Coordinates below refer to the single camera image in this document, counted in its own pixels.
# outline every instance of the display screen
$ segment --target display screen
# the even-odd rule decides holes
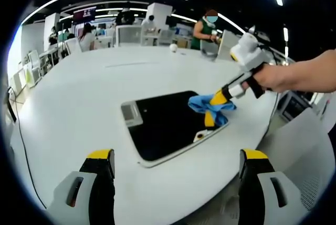
[[[82,24],[94,20],[96,7],[82,9],[73,13],[73,23]]]

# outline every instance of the blue cloth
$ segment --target blue cloth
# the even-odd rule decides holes
[[[195,112],[203,113],[210,111],[212,118],[217,126],[223,126],[228,122],[227,118],[221,113],[221,110],[236,110],[236,105],[231,101],[221,105],[210,105],[214,95],[197,95],[189,98],[188,106]]]

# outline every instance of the round table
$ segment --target round table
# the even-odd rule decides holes
[[[258,146],[275,94],[256,99],[249,89],[233,99],[237,110],[227,115],[226,128],[153,168],[138,164],[120,106],[186,90],[212,94],[238,72],[234,62],[212,62],[190,49],[172,53],[168,47],[108,48],[66,57],[31,92],[19,114],[42,201],[50,205],[57,184],[78,171],[89,153],[112,148],[116,224],[171,224],[192,213],[237,174],[239,151]],[[17,125],[11,142],[18,172],[37,200]]]

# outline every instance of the human hand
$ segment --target human hand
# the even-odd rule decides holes
[[[212,42],[216,41],[216,38],[217,38],[216,35],[211,35],[211,36],[210,36],[210,40],[211,40]]]
[[[263,68],[253,75],[257,83],[266,90],[272,89],[275,92],[281,93],[285,91],[284,85],[284,72],[283,66],[271,66],[264,64]],[[242,84],[243,89],[247,89],[249,86],[246,82]]]

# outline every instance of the cable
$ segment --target cable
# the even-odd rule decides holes
[[[272,55],[273,55],[273,59],[275,61],[275,64],[278,65],[277,59],[275,57],[275,53],[273,52],[273,50],[269,46],[267,46],[267,45],[260,45],[259,47],[260,47],[260,49],[263,49],[263,48],[268,49],[272,53]],[[264,135],[261,138],[262,140],[264,139],[264,137],[266,136],[267,132],[269,131],[269,126],[271,125],[272,117],[273,117],[273,115],[274,115],[274,113],[276,111],[278,98],[279,98],[279,93],[277,93],[276,100],[274,102],[274,106],[273,106],[273,110],[272,110],[272,114],[271,114],[271,116],[269,118],[267,129],[266,129]]]
[[[23,103],[20,103],[19,101],[12,100],[12,99],[9,99],[9,100],[12,101],[12,102],[14,102],[14,103],[19,103],[19,104],[22,104],[22,105],[23,105]]]
[[[10,87],[10,89],[13,91],[13,94],[14,94],[14,97],[15,97],[15,109],[16,109],[16,116],[17,116],[17,122],[18,122],[18,127],[19,127],[19,133],[20,133],[20,136],[21,136],[21,140],[22,140],[22,144],[23,144],[23,149],[24,149],[24,152],[25,152],[25,156],[26,156],[26,161],[27,161],[27,167],[28,167],[28,171],[29,171],[29,175],[30,175],[30,179],[31,179],[31,183],[33,185],[33,188],[34,188],[34,191],[36,193],[36,196],[37,198],[39,199],[39,201],[41,202],[42,206],[47,209],[46,205],[43,203],[43,201],[41,200],[40,196],[38,195],[37,193],[37,190],[35,188],[35,184],[34,184],[34,181],[33,181],[33,177],[32,177],[32,172],[30,171],[30,167],[29,167],[29,162],[28,162],[28,156],[27,156],[27,150],[26,150],[26,146],[25,146],[25,142],[23,141],[23,137],[22,137],[22,133],[21,133],[21,126],[20,126],[20,118],[19,118],[19,114],[18,114],[18,111],[17,111],[17,103],[16,103],[16,94],[15,94],[15,91],[12,87]]]

